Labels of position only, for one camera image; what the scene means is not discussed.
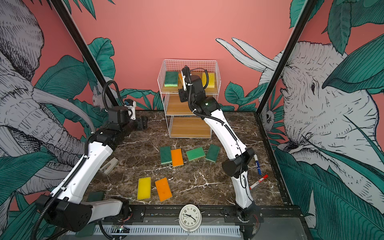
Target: orange sponge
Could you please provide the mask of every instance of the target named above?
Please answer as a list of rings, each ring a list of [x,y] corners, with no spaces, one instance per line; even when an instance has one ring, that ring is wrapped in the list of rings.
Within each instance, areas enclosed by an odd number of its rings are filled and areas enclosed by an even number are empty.
[[[159,194],[160,202],[172,197],[167,178],[162,178],[155,182],[157,193]]]
[[[172,166],[177,167],[184,165],[183,156],[181,154],[181,148],[173,149],[170,151],[170,153],[172,155]]]

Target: brown marble surface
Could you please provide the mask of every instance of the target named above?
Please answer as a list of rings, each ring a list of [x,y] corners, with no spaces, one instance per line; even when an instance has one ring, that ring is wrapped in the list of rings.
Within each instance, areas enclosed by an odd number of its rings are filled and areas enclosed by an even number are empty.
[[[255,203],[283,205],[253,113],[224,115],[239,139],[255,150],[262,173],[268,174],[265,181],[251,190]],[[149,118],[148,129],[134,131],[125,138],[124,143],[105,161],[116,157],[119,160],[118,166],[109,175],[98,172],[90,183],[84,199],[89,192],[104,191],[106,199],[120,197],[129,199],[132,204],[234,204],[235,191],[232,181],[221,168],[221,163],[228,158],[214,132],[211,139],[170,138],[163,112],[138,111],[137,116]],[[221,147],[216,163],[203,158],[188,161],[186,151],[203,147],[207,152],[210,144]],[[184,165],[178,167],[172,167],[172,163],[161,165],[159,147],[162,146],[171,146],[171,149],[181,148]],[[248,165],[249,185],[261,178],[255,165],[255,161],[251,161]],[[142,177],[151,177],[151,198],[137,200],[137,183]],[[164,177],[168,179],[172,197],[160,202],[155,181]]]

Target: green scouring pad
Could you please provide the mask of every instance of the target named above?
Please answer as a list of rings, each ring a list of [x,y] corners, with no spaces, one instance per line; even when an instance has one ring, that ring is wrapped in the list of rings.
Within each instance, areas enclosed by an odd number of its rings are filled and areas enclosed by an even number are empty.
[[[211,144],[209,146],[207,156],[205,157],[206,160],[209,160],[211,162],[216,162],[218,153],[220,152],[220,147],[216,146],[214,144]]]
[[[172,162],[170,146],[160,147],[160,160],[161,160],[161,164],[167,164]]]
[[[164,80],[164,86],[166,87],[177,87],[179,80],[179,72],[166,72],[166,77]]]
[[[189,161],[196,160],[201,157],[205,157],[205,152],[202,147],[187,151],[187,157]]]

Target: yellow sponge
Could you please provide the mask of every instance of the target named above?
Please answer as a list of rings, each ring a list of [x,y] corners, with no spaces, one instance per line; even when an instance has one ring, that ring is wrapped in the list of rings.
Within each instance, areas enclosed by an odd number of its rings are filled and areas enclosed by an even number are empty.
[[[208,77],[209,83],[207,88],[215,88],[215,73],[208,73]],[[201,81],[203,82],[203,86],[205,86],[205,84],[207,83],[207,76],[205,75],[205,73],[203,73]]]
[[[148,199],[151,197],[151,177],[139,178],[137,187],[137,199]]]

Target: green leaf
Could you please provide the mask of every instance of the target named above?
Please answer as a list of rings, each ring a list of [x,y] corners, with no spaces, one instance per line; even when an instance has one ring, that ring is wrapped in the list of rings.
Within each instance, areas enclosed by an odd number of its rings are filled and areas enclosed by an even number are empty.
[[[256,111],[256,103],[248,104],[248,105],[243,105],[240,106],[237,111],[249,111],[249,112],[254,112]]]
[[[296,22],[300,16],[301,10],[304,7],[306,0],[292,0],[290,8],[291,27],[296,25]]]
[[[268,87],[268,83],[263,83],[257,86],[257,88],[255,88],[254,90],[250,91],[247,94],[247,97],[250,97],[250,96],[252,97],[249,102],[252,102],[256,98],[260,97],[263,93],[265,93],[267,87]]]
[[[333,158],[336,158],[337,160],[347,164],[352,169],[359,172],[361,175],[365,176],[368,180],[370,180],[376,187],[384,193],[384,173],[380,171],[379,169],[365,164],[363,162],[360,162],[359,160],[353,159],[351,157],[348,157],[341,153],[331,152],[325,149],[321,149],[317,147],[316,145],[312,144],[310,141],[307,140],[311,145],[316,147],[319,151],[327,154],[328,156],[331,156]]]
[[[283,115],[279,115],[279,116],[275,116],[275,122],[278,122],[280,120],[283,120],[284,116]]]
[[[27,201],[25,200],[25,197],[23,194],[20,194],[18,192],[16,192],[16,203],[17,203],[17,207],[19,208],[19,211],[24,211],[28,206],[29,206],[29,203],[27,203]]]
[[[220,107],[221,107],[221,110],[223,110],[223,111],[234,111],[235,110],[234,106],[223,106],[222,104],[220,104]]]
[[[0,240],[29,239],[32,231],[30,225],[33,223],[34,215],[36,213],[37,208],[35,203],[32,203],[4,230],[3,234],[0,236]]]
[[[364,7],[364,1],[352,4],[351,25],[361,26],[366,23],[384,23],[384,0],[380,0],[373,7]]]
[[[93,7],[93,2],[92,0],[79,0],[82,5],[88,10],[90,14],[92,14],[93,18],[96,19],[95,15],[95,8]]]
[[[56,157],[46,152],[33,152],[19,157],[0,157],[0,205],[24,185],[44,165]]]
[[[61,113],[59,113],[59,111],[57,110],[57,108],[54,105],[52,105],[52,104],[45,104],[45,106],[49,109],[49,111],[52,112],[52,114],[55,116],[55,118],[57,118],[57,120],[61,124],[64,124],[65,116],[62,115]]]
[[[89,116],[95,128],[101,127],[108,118],[108,113],[105,111],[100,111],[100,107],[94,107],[85,101],[81,102],[79,99],[69,99],[69,102],[83,110]],[[69,119],[72,122],[80,122],[83,127],[88,127],[88,124],[85,122],[85,120],[71,110],[61,107],[57,107],[57,110],[63,114],[66,119]]]
[[[79,8],[80,12],[83,12],[83,11],[81,10],[81,8],[80,8],[80,4],[79,4],[79,2],[78,2],[77,0],[73,0],[73,1],[74,1],[74,3],[76,3],[76,5],[77,5],[77,7]]]
[[[120,96],[123,99],[126,98],[127,95],[130,95],[133,98],[142,98],[143,95],[148,95],[148,94],[156,95],[156,93],[152,90],[140,90],[140,89],[126,88],[126,89],[123,89],[120,91]]]
[[[320,9],[320,7],[321,7],[321,5],[322,5],[323,3],[324,3],[324,0],[317,0],[317,3],[316,3],[316,5],[314,6],[313,11],[312,11],[312,13],[311,13],[310,18],[308,19],[308,21],[311,20],[311,18],[313,18],[313,16],[317,13],[317,11]]]
[[[275,93],[276,93],[276,85],[274,86],[274,88],[272,90],[271,105],[270,105],[270,108],[268,108],[268,109],[273,109],[272,106],[275,104]]]
[[[277,97],[277,99],[276,99],[275,103],[272,105],[271,109],[274,109],[280,103],[280,100],[282,97],[283,97],[283,95],[280,95]]]
[[[268,139],[269,143],[270,144],[274,144],[274,145],[280,145],[280,143],[276,140],[272,140],[272,139]]]
[[[304,215],[308,213],[313,191],[320,238],[350,240],[383,236],[384,216],[337,177],[316,164],[297,162],[291,154],[278,148],[275,156],[292,201],[300,206]]]
[[[284,123],[283,123],[283,122],[276,122],[276,123],[273,125],[273,128],[283,127],[283,126],[284,126]]]
[[[244,97],[244,90],[240,85],[229,82],[224,96],[227,102],[237,104],[236,101]]]
[[[364,7],[365,8],[369,8],[370,6],[374,5],[375,3],[377,3],[379,0],[364,0]]]
[[[328,36],[336,51],[344,54],[351,34],[351,3],[333,1],[328,18]]]
[[[344,115],[344,117],[346,119],[348,119],[348,121],[350,123],[352,123],[357,130],[359,130],[359,132],[361,132],[361,134],[364,136],[364,138],[369,142],[369,144],[371,145],[371,147],[373,148],[373,150],[375,150],[376,154],[378,155],[378,157],[380,158],[380,160],[384,163],[384,154],[383,152],[376,146],[376,144],[356,125],[354,124],[354,122],[352,120],[350,120],[347,116]]]
[[[111,59],[111,56],[115,54],[111,41],[108,38],[95,38],[91,44],[88,45],[88,47],[103,75],[113,79],[115,77],[116,70],[115,63]],[[98,80],[84,58],[83,62],[88,75],[91,90],[93,90],[94,87],[97,89]]]
[[[145,96],[143,93],[141,93],[143,98],[144,98],[144,102],[145,104],[147,105],[147,107],[149,108],[149,110],[152,110],[152,106],[151,106],[151,103],[150,101],[148,100],[147,96]]]
[[[163,102],[161,101],[160,91],[153,97],[153,109],[164,110]]]
[[[383,46],[384,34],[353,51],[328,76],[322,88],[332,86],[347,93],[382,88],[384,86]]]
[[[273,133],[280,133],[280,134],[282,134],[282,135],[285,136],[285,133],[284,133],[283,131],[280,131],[280,130],[277,129],[277,128],[272,128],[271,132],[273,132]]]
[[[35,84],[35,88],[64,99],[73,99],[88,83],[82,62],[65,55],[48,68]]]
[[[276,108],[275,110],[272,110],[274,113],[284,112],[284,106],[281,105],[280,107]]]
[[[136,102],[136,105],[137,105],[138,107],[141,107],[141,108],[144,109],[144,110],[150,110],[149,108],[147,108],[146,106],[144,106],[143,104],[141,104],[141,103],[139,103],[139,102]]]
[[[285,138],[283,138],[281,135],[279,134],[271,134],[271,133],[267,133],[268,137],[271,138],[271,139],[281,139],[281,140],[285,140]]]
[[[67,6],[68,11],[72,14],[70,2],[68,0],[63,0],[63,1],[64,1],[65,5]]]
[[[324,31],[322,31],[321,34],[325,33],[326,31],[328,31],[328,26],[325,27]]]
[[[332,175],[334,175],[335,177],[337,177],[338,179],[340,179],[340,181],[342,181],[341,178],[340,178],[340,176],[339,176],[337,173],[335,173],[334,170],[332,170],[331,166],[328,166],[327,172],[329,172],[330,174],[332,174]]]

